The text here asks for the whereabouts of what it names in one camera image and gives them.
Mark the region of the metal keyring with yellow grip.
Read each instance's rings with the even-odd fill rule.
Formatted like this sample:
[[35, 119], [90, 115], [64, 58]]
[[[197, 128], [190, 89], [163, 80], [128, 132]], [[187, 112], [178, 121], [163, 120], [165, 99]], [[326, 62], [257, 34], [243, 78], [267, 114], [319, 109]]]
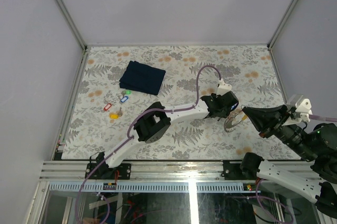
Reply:
[[233, 132], [241, 122], [247, 119], [247, 115], [241, 109], [233, 111], [224, 122], [224, 130], [227, 133]]

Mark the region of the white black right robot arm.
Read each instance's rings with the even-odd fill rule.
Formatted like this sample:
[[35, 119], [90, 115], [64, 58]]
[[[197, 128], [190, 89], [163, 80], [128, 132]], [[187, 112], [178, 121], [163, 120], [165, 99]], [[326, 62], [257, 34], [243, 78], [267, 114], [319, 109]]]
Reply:
[[307, 133], [298, 126], [307, 124], [312, 116], [311, 105], [282, 105], [274, 108], [245, 106], [244, 114], [261, 138], [272, 136], [296, 153], [301, 161], [311, 162], [311, 170], [322, 182], [302, 178], [248, 152], [241, 164], [240, 173], [246, 179], [266, 179], [292, 190], [313, 203], [321, 213], [336, 218], [336, 125], [325, 121]]

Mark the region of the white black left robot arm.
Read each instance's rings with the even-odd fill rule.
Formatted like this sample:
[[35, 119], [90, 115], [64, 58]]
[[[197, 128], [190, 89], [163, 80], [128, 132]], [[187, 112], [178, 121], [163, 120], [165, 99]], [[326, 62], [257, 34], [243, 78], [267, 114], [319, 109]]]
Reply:
[[128, 168], [122, 161], [136, 148], [160, 140], [173, 125], [188, 120], [205, 118], [227, 118], [239, 105], [239, 100], [231, 92], [202, 96], [194, 104], [165, 107], [155, 102], [141, 113], [129, 126], [126, 138], [110, 151], [98, 152], [90, 159], [86, 179], [129, 179]]

